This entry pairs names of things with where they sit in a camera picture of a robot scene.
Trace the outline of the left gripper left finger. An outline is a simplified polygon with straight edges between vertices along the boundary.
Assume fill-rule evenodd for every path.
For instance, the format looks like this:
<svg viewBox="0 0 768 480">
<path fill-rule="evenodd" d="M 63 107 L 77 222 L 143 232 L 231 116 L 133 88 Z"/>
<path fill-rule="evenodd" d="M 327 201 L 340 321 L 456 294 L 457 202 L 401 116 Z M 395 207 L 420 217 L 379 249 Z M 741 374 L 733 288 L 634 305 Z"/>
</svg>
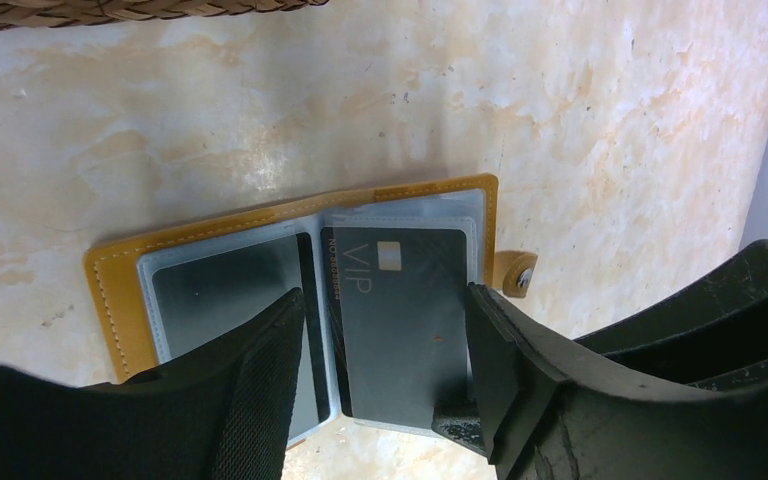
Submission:
<svg viewBox="0 0 768 480">
<path fill-rule="evenodd" d="M 0 479 L 278 479 L 305 302 L 121 384 L 68 387 L 0 365 Z"/>
</svg>

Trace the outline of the orange leather card holder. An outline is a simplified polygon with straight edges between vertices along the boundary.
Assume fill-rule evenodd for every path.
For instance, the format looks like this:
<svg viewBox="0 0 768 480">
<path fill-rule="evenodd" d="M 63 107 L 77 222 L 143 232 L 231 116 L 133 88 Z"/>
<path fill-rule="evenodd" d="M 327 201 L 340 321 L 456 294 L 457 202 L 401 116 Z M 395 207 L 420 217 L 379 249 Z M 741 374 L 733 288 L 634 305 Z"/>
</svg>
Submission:
<svg viewBox="0 0 768 480">
<path fill-rule="evenodd" d="M 96 246 L 87 252 L 84 265 L 116 376 L 123 381 L 129 380 L 163 364 L 159 362 L 155 350 L 138 271 L 142 258 L 227 235 L 261 231 L 306 232 L 313 246 L 332 408 L 331 418 L 314 432 L 339 416 L 345 416 L 378 428 L 428 435 L 432 424 L 429 429 L 414 429 L 358 420 L 344 414 L 328 311 L 329 276 L 324 266 L 321 231 L 325 227 L 342 226 L 460 229 L 469 237 L 468 262 L 472 278 L 468 284 L 485 284 L 511 298 L 522 298 L 528 290 L 537 257 L 532 252 L 496 248 L 497 203 L 496 176 L 477 174 L 424 183 L 330 191 L 149 231 Z M 472 396 L 473 376 L 468 346 L 467 361 L 465 397 L 441 401 L 461 401 Z M 296 442 L 292 442 L 290 437 L 289 440 L 295 444 L 308 437 Z"/>
</svg>

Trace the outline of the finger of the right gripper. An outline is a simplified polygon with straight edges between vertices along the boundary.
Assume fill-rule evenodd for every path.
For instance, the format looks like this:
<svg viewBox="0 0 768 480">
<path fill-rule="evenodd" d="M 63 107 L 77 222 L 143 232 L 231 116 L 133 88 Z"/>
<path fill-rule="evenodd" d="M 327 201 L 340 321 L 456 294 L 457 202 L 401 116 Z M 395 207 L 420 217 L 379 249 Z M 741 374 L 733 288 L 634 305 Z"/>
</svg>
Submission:
<svg viewBox="0 0 768 480">
<path fill-rule="evenodd" d="M 665 300 L 578 338 L 618 364 L 684 385 L 768 380 L 768 240 Z"/>
</svg>

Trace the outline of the brown wicker divided basket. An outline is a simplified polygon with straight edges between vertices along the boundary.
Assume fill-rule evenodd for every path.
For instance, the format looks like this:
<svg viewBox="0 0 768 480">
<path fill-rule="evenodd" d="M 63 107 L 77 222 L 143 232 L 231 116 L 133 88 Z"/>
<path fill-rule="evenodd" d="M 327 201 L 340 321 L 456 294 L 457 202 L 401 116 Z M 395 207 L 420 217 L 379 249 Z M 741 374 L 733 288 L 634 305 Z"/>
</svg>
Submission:
<svg viewBox="0 0 768 480">
<path fill-rule="evenodd" d="M 0 31 L 290 12 L 327 0 L 0 0 Z"/>
</svg>

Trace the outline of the grey card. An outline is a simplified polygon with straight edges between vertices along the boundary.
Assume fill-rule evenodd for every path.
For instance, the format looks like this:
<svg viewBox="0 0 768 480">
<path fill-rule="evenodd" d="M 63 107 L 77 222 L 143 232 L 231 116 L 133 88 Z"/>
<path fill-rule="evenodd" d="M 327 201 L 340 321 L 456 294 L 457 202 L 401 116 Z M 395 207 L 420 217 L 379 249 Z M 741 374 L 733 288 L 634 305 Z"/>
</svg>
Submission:
<svg viewBox="0 0 768 480">
<path fill-rule="evenodd" d="M 293 288 L 305 296 L 302 356 L 289 437 L 303 440 L 332 416 L 311 237 L 248 232 L 151 254 L 138 271 L 159 362 L 253 319 Z"/>
</svg>

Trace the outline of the black VIP card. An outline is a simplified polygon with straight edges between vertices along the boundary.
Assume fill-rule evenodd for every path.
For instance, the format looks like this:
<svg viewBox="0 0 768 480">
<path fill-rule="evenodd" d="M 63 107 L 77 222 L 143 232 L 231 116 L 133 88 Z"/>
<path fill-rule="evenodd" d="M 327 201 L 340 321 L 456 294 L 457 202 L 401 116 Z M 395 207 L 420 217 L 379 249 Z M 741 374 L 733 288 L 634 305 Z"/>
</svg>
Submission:
<svg viewBox="0 0 768 480">
<path fill-rule="evenodd" d="M 342 226 L 321 240 L 344 414 L 429 429 L 439 401 L 467 392 L 468 235 Z"/>
</svg>

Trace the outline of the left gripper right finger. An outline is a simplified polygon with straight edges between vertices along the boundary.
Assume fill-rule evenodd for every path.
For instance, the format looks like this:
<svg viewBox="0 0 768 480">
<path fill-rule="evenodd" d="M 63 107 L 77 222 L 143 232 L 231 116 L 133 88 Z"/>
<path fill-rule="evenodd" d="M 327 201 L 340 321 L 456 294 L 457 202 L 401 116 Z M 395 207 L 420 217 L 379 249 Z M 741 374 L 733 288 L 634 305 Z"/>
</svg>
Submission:
<svg viewBox="0 0 768 480">
<path fill-rule="evenodd" d="M 500 479 L 768 479 L 768 382 L 722 392 L 616 363 L 470 284 L 470 400 L 435 433 Z"/>
</svg>

